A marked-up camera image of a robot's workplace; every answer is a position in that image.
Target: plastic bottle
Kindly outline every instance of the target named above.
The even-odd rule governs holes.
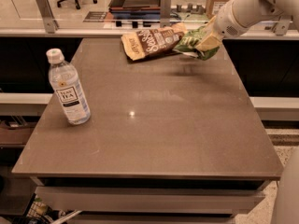
[[[64,60],[60,49],[49,49],[46,54],[50,63],[49,82],[58,96],[68,122],[73,125],[86,122],[91,111],[75,66]]]

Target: crumpled snack bag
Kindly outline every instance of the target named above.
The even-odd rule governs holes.
[[[133,61],[171,52],[187,33],[183,22],[169,27],[141,30],[121,37],[125,53]]]
[[[214,56],[224,38],[213,29],[215,17],[198,29],[189,31],[181,38],[173,51],[180,52],[201,60],[208,60]]]

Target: metal bracket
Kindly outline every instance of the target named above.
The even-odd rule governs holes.
[[[287,15],[282,15],[279,18],[279,22],[277,22],[273,28],[272,31],[276,34],[276,35],[285,35],[287,34],[289,27],[290,27],[290,22],[291,22],[292,18],[291,16],[287,16]]]
[[[171,0],[161,0],[160,27],[170,25]]]
[[[45,30],[48,34],[54,34],[59,28],[50,8],[49,0],[36,0],[41,17],[44,22]]]

